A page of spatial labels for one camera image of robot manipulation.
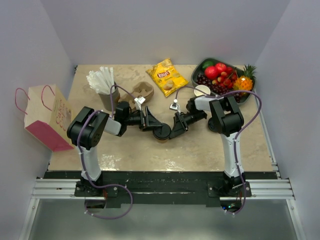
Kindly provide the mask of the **brown paper coffee cup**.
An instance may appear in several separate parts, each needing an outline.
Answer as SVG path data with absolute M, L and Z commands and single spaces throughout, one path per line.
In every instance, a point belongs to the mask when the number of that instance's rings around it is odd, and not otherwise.
M 193 91 L 194 95 L 196 97 L 202 96 L 202 95 L 211 95 L 211 90 L 208 86 L 206 85 L 197 85 Z

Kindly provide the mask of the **paper bag pink white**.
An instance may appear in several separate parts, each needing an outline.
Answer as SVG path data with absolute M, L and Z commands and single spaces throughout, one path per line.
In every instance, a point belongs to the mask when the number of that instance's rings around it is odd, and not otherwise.
M 67 130 L 75 118 L 71 104 L 55 84 L 32 86 L 25 91 L 27 97 L 24 113 L 24 128 L 52 152 L 74 148 L 67 136 Z

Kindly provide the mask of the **black coffee cup lid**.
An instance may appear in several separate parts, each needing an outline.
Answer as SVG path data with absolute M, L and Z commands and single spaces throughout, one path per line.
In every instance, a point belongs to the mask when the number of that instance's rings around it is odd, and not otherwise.
M 208 129 L 209 129 L 210 131 L 212 131 L 212 132 L 214 132 L 214 133 L 217 132 L 216 127 L 215 127 L 215 125 L 214 125 L 214 121 L 213 121 L 212 118 L 210 118 L 210 119 L 208 120 L 207 126 L 208 126 Z

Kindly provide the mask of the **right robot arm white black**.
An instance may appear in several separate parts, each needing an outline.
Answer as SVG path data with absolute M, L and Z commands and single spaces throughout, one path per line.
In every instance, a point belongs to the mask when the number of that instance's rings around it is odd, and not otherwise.
M 188 100 L 187 113 L 176 112 L 170 139 L 176 138 L 189 130 L 189 125 L 205 119 L 206 112 L 211 112 L 208 122 L 214 132 L 220 134 L 224 151 L 224 171 L 222 191 L 230 197 L 247 193 L 245 171 L 240 154 L 240 131 L 244 125 L 243 115 L 234 97 L 213 99 L 204 95 Z

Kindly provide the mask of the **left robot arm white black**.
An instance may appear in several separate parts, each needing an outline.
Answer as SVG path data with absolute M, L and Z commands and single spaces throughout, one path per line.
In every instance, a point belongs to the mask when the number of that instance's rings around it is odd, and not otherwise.
M 157 120 L 148 107 L 132 110 L 127 101 L 117 104 L 114 118 L 103 111 L 83 107 L 67 129 L 67 137 L 77 148 L 81 161 L 81 177 L 76 189 L 91 196 L 99 196 L 104 190 L 102 170 L 98 161 L 97 145 L 104 132 L 121 137 L 127 126 L 138 126 L 143 131 L 151 131 L 160 141 L 166 141 L 171 128 Z

